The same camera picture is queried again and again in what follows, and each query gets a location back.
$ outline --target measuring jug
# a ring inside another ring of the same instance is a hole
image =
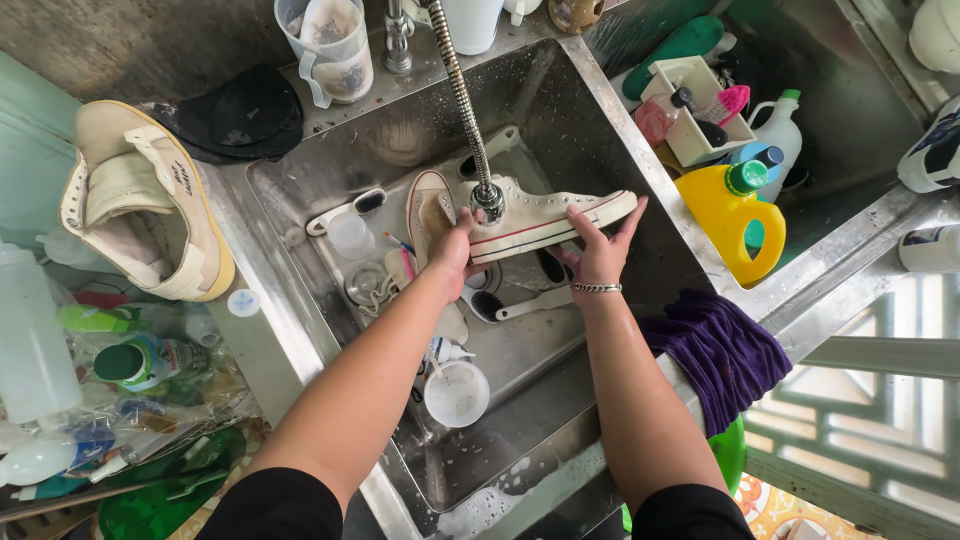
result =
[[[353,103],[373,85],[362,0],[275,0],[274,17],[300,59],[313,103]]]

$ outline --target silver chain bracelet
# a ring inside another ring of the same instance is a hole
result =
[[[582,290],[584,292],[620,292],[623,285],[620,283],[609,285],[593,285],[590,283],[572,282],[570,288],[573,290]]]

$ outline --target white plastic bowl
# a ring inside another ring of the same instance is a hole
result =
[[[477,366],[463,360],[441,365],[444,376],[430,374],[423,403],[430,416],[448,428],[465,428],[483,416],[490,403],[490,385]]]
[[[910,48],[927,68],[960,75],[960,0],[927,0],[920,6]]]

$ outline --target black sleeve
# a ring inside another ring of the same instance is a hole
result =
[[[340,503],[323,482],[275,468],[230,488],[196,540],[340,540],[343,528]]]
[[[634,518],[634,538],[754,540],[730,495],[698,484],[675,485],[651,495]]]

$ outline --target flexible faucet hose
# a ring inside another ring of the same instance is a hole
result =
[[[473,104],[470,102],[470,95],[467,93],[464,73],[457,61],[457,53],[453,50],[450,30],[446,26],[444,7],[440,0],[433,0],[427,6],[427,11],[430,13],[430,25],[433,26],[433,32],[437,37],[437,46],[440,47],[440,54],[444,59],[446,75],[450,79],[450,85],[453,86],[453,95],[457,99],[460,121],[464,125],[464,130],[467,131],[470,151],[473,152],[473,160],[476,162],[477,174],[480,177],[480,195],[490,200],[492,188],[490,164],[487,162],[487,149],[484,147],[483,137],[480,136],[480,128],[477,127],[477,119],[473,114]]]

